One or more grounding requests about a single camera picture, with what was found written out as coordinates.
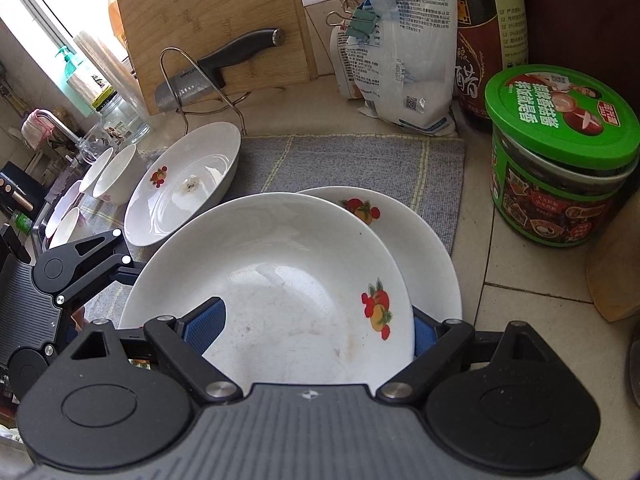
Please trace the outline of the stained white fruit plate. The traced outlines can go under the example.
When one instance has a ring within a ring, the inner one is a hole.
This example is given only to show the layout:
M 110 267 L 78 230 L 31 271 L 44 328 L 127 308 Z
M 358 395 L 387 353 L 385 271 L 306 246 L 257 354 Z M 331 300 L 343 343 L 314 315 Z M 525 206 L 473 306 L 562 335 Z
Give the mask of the stained white fruit plate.
M 132 193 L 124 219 L 129 244 L 163 243 L 186 222 L 218 205 L 238 169 L 241 131 L 212 122 L 188 133 L 152 162 Z

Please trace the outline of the large white fruit plate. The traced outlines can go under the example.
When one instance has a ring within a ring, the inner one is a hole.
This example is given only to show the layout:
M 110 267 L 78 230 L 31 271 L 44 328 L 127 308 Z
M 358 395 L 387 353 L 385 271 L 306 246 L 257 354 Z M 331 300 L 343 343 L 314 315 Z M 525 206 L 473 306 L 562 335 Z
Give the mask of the large white fruit plate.
M 204 358 L 243 390 L 376 389 L 413 358 L 411 301 L 392 254 L 363 221 L 318 197 L 245 196 L 189 221 L 145 265 L 120 324 L 183 316 L 215 297 L 226 320 Z

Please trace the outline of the white floral bowl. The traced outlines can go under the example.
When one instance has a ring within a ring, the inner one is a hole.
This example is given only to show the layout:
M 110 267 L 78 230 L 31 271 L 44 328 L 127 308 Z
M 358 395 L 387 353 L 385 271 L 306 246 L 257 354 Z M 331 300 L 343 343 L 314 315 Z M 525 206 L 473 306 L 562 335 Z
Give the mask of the white floral bowl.
M 67 243 L 78 240 L 85 227 L 85 220 L 78 207 L 73 207 L 66 212 L 60 224 L 54 232 L 49 248 L 57 248 Z

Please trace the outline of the chrome kitchen faucet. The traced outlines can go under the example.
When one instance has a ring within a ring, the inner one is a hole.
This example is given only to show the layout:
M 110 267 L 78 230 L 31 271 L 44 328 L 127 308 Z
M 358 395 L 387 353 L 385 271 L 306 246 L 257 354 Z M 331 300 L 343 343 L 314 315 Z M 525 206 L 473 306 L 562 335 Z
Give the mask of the chrome kitchen faucet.
M 50 124 L 55 129 L 58 129 L 59 132 L 62 132 L 64 136 L 66 136 L 66 138 L 70 140 L 70 142 L 73 142 L 73 144 L 75 144 L 76 146 L 79 146 L 81 144 L 81 141 L 82 141 L 81 137 L 78 136 L 76 133 L 73 133 L 73 131 L 70 130 L 70 128 L 68 128 L 64 124 L 64 122 L 61 122 L 55 116 L 55 114 L 51 113 L 50 110 L 43 110 L 42 108 L 37 108 L 35 110 L 35 114 L 38 118 L 44 118 L 47 122 L 50 122 Z

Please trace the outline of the black air fryer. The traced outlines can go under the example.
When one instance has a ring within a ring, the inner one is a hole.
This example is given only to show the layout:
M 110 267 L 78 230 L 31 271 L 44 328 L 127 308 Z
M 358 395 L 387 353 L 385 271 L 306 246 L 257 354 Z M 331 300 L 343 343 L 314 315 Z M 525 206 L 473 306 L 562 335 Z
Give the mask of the black air fryer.
M 18 211 L 34 220 L 39 204 L 37 188 L 37 182 L 13 162 L 1 168 L 1 208 L 9 216 Z

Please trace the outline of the clear glass mug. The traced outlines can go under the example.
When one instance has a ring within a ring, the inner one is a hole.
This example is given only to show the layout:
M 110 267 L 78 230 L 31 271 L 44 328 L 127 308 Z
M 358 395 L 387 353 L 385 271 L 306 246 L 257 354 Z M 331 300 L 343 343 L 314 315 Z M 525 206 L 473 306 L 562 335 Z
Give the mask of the clear glass mug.
M 78 145 L 78 150 L 82 159 L 88 165 L 93 165 L 94 162 L 113 145 L 114 142 L 111 136 L 100 124 L 96 124 L 82 137 Z

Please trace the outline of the glass jar yellow lid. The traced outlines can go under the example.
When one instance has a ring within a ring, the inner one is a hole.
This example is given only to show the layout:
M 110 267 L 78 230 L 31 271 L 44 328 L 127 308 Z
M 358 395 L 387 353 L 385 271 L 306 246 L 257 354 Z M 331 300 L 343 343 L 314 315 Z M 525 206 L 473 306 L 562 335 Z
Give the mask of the glass jar yellow lid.
M 102 129 L 116 145 L 136 144 L 151 132 L 151 127 L 112 87 L 106 87 L 92 107 L 100 115 Z

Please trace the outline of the pink white dishcloth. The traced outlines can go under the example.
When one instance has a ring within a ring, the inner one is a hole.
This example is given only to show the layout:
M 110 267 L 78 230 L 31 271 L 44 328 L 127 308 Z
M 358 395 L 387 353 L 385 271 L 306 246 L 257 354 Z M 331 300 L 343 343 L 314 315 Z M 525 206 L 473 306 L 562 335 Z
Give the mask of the pink white dishcloth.
M 23 139 L 34 151 L 38 151 L 43 143 L 46 143 L 54 133 L 54 125 L 47 118 L 39 117 L 38 110 L 33 110 L 24 120 L 21 126 Z

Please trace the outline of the grey teal checked mat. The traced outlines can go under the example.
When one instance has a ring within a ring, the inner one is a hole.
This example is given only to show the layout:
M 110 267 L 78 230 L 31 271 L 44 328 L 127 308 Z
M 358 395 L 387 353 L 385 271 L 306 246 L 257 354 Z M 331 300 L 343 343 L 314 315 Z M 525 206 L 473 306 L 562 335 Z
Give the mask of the grey teal checked mat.
M 265 136 L 246 139 L 227 200 L 259 192 L 353 186 L 390 196 L 454 246 L 464 143 L 399 133 Z

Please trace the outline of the yellow lid spice jar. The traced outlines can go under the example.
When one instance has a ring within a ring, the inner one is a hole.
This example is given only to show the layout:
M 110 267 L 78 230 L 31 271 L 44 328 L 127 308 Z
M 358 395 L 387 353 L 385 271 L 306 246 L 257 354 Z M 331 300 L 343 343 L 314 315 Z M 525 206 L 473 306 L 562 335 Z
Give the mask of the yellow lid spice jar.
M 639 192 L 635 192 L 594 243 L 586 278 L 592 302 L 608 322 L 639 311 Z

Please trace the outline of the green dish soap bottle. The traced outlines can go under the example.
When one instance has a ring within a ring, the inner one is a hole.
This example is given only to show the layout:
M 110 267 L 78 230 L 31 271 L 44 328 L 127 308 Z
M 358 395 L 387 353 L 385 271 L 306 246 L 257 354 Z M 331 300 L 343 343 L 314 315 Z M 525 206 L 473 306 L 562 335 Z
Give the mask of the green dish soap bottle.
M 91 105 L 102 92 L 99 79 L 93 75 L 87 63 L 73 54 L 69 47 L 58 49 L 56 55 L 64 58 L 64 79 L 82 99 Z

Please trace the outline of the tall plastic wrap roll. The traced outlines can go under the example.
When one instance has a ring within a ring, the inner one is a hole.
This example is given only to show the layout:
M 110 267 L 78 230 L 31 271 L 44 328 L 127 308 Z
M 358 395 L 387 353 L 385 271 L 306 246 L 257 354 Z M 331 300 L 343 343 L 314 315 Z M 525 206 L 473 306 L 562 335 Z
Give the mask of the tall plastic wrap roll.
M 111 49 L 88 32 L 78 32 L 74 37 L 74 43 L 118 94 L 134 108 L 137 115 L 143 120 L 148 120 L 149 114 L 137 79 Z

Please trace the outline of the green mushroom sauce jar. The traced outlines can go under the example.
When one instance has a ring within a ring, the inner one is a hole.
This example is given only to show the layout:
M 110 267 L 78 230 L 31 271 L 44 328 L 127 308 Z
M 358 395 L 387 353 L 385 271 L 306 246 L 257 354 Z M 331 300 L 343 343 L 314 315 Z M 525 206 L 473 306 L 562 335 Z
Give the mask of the green mushroom sauce jar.
M 485 88 L 492 122 L 491 197 L 536 243 L 593 237 L 639 162 L 639 121 L 613 89 L 552 65 L 521 65 Z

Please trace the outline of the bamboo cutting board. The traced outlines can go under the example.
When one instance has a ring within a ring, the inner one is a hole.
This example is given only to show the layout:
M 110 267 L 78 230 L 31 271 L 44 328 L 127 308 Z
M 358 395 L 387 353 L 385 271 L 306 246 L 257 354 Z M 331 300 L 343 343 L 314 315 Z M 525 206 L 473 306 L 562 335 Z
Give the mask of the bamboo cutting board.
M 301 84 L 318 75 L 302 0 L 117 0 L 128 52 L 149 114 L 165 77 L 231 40 L 280 28 L 284 43 L 224 70 L 231 94 Z

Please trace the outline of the orange cooking wine jug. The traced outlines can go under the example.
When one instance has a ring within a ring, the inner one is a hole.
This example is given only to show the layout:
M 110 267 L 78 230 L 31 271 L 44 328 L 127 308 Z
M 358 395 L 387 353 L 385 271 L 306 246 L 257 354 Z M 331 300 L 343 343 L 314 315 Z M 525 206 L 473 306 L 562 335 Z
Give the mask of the orange cooking wine jug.
M 107 0 L 107 11 L 115 38 L 125 50 L 128 50 L 124 24 L 122 24 L 122 16 L 120 15 L 118 1 Z

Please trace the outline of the white blue salt bag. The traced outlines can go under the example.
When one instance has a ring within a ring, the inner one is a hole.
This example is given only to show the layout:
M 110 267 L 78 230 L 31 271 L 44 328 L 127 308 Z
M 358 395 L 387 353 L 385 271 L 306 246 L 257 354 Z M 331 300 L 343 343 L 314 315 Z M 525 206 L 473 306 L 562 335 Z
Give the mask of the white blue salt bag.
M 364 39 L 347 40 L 361 114 L 426 136 L 454 136 L 451 115 L 457 0 L 366 0 L 376 16 Z

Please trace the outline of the red white food bag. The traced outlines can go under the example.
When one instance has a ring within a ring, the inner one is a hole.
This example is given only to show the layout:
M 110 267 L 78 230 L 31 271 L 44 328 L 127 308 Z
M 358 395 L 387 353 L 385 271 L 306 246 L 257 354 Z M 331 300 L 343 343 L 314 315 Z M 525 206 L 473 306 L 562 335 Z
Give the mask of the red white food bag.
M 329 50 L 338 90 L 345 99 L 360 100 L 362 94 L 356 85 L 346 46 L 347 36 L 344 29 L 341 26 L 334 26 L 330 36 Z

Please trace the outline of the dark vinegar bottle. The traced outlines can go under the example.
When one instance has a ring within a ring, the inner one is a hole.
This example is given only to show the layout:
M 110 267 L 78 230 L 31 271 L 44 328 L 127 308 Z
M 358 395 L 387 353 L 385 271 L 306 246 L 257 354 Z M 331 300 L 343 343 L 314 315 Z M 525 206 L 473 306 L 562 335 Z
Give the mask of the dark vinegar bottle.
M 524 0 L 457 0 L 454 88 L 463 117 L 480 131 L 491 130 L 485 103 L 489 79 L 528 58 Z

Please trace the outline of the dark red knife block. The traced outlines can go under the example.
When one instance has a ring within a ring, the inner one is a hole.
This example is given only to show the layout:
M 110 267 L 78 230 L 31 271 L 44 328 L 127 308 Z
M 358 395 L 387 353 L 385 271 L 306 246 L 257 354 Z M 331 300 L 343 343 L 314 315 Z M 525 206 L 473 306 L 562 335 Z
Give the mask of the dark red knife block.
M 578 70 L 639 109 L 639 0 L 525 0 L 529 61 Z

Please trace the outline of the black handled cleaver knife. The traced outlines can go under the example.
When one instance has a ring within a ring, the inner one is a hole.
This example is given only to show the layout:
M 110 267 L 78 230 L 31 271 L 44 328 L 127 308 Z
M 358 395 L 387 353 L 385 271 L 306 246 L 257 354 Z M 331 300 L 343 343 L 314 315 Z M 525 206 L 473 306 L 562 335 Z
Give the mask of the black handled cleaver knife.
M 202 70 L 207 76 L 213 79 L 222 89 L 226 85 L 224 82 L 224 76 L 222 76 L 222 70 L 224 68 L 239 65 L 251 58 L 254 58 L 258 53 L 265 51 L 273 47 L 280 47 L 285 40 L 285 31 L 282 28 L 263 28 L 247 32 L 246 34 L 233 39 L 225 44 L 215 52 L 207 55 L 205 58 L 200 58 L 196 62 L 201 66 Z M 183 77 L 186 76 L 186 72 L 190 70 L 187 68 L 181 73 L 178 73 L 181 82 Z M 212 93 L 212 90 L 208 90 L 203 93 L 202 96 Z M 162 82 L 155 90 L 154 94 L 155 104 L 160 112 L 169 112 L 175 110 L 175 102 L 172 99 L 166 84 Z M 187 100 L 186 105 L 194 103 L 196 100 Z

